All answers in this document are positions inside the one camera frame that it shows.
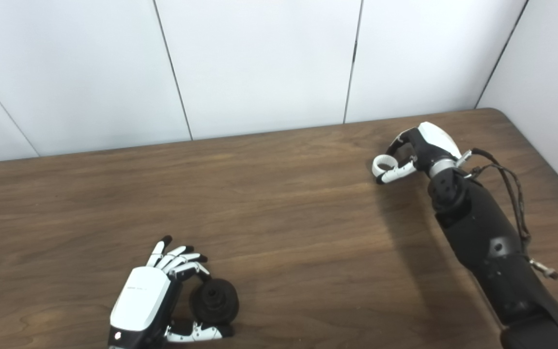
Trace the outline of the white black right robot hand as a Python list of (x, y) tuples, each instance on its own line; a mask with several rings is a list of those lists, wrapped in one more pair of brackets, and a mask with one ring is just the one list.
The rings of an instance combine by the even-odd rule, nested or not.
[[(412, 146), (413, 154), (398, 160), (397, 151)], [(434, 177), (443, 170), (459, 167), (462, 155), (455, 141), (443, 129), (431, 122), (407, 129), (397, 135), (388, 149), (372, 161), (372, 174), (376, 183), (386, 185), (415, 172)]]

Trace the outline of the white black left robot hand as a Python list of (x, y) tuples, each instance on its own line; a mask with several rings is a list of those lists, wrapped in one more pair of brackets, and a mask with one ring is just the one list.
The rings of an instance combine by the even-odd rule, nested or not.
[[(207, 257), (192, 246), (166, 251), (171, 241), (164, 236), (148, 261), (131, 270), (111, 310), (109, 349), (163, 349), (234, 336), (232, 322), (240, 305), (234, 285), (211, 276), (204, 266)], [(189, 298), (193, 318), (175, 319), (184, 282), (193, 277), (201, 281)]]

